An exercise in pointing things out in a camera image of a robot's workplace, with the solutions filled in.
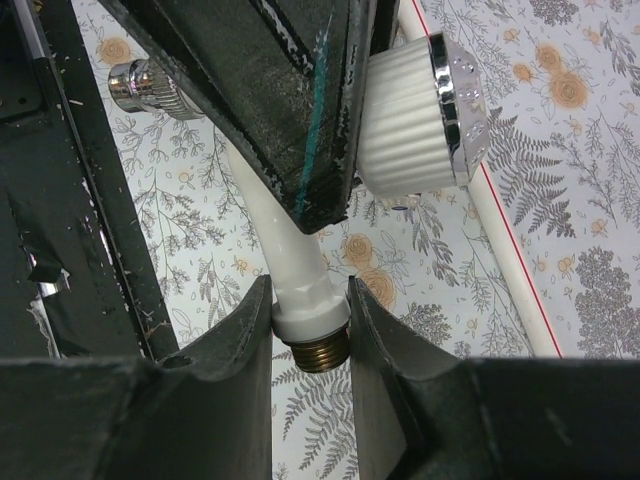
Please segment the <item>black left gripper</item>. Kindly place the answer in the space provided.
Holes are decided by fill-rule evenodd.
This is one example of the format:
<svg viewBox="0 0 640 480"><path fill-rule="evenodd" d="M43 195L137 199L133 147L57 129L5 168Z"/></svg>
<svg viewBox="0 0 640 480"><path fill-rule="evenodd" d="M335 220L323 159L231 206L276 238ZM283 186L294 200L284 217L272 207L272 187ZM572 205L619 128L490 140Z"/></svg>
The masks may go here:
<svg viewBox="0 0 640 480"><path fill-rule="evenodd" d="M73 6L1 5L1 354L178 349Z"/></svg>

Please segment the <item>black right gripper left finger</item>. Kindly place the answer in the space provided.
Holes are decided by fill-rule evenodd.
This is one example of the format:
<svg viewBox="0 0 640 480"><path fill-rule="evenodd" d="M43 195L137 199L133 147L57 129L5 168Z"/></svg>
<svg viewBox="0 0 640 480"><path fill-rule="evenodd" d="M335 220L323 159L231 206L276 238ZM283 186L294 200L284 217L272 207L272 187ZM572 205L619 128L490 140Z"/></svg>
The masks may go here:
<svg viewBox="0 0 640 480"><path fill-rule="evenodd" d="M272 284L158 363L1 364L5 479L267 479Z"/></svg>

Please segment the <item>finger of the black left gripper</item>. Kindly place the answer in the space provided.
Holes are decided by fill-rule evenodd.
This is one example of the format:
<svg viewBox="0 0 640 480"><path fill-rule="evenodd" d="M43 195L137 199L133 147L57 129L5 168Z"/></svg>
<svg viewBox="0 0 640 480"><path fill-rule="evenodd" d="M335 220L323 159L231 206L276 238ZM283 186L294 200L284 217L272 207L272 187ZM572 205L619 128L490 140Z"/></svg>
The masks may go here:
<svg viewBox="0 0 640 480"><path fill-rule="evenodd" d="M370 57L395 1L108 1L106 10L240 151L298 228L340 222Z"/></svg>

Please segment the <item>white pipe frame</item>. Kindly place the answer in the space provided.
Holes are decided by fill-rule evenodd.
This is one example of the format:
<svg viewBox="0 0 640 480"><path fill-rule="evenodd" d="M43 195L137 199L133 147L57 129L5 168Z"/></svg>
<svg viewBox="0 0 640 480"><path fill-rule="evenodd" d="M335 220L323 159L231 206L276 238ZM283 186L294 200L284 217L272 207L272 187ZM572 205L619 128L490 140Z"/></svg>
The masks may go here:
<svg viewBox="0 0 640 480"><path fill-rule="evenodd" d="M332 276L356 274L416 334L458 357L556 355L483 175L470 190L427 194L369 233L361 264L354 225L326 242Z"/></svg>

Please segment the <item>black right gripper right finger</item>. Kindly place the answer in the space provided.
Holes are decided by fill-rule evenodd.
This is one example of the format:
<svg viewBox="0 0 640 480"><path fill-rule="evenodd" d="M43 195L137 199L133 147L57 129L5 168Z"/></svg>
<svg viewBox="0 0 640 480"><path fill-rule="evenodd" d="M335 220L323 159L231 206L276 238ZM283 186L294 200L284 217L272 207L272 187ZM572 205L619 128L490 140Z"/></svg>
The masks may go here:
<svg viewBox="0 0 640 480"><path fill-rule="evenodd" d="M349 282L363 479L635 479L635 360L457 358Z"/></svg>

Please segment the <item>white water faucet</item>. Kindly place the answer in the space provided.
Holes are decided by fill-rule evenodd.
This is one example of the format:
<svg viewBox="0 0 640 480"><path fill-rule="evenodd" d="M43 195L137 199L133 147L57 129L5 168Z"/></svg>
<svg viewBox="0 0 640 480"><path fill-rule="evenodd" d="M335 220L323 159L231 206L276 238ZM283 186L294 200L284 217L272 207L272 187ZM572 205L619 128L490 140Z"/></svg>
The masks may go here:
<svg viewBox="0 0 640 480"><path fill-rule="evenodd" d="M394 210L427 191L468 185L489 143L474 57L443 33L412 35L369 61L356 171ZM236 149L228 161L275 288L275 335L296 366L320 373L349 355L350 307L318 239L294 224Z"/></svg>

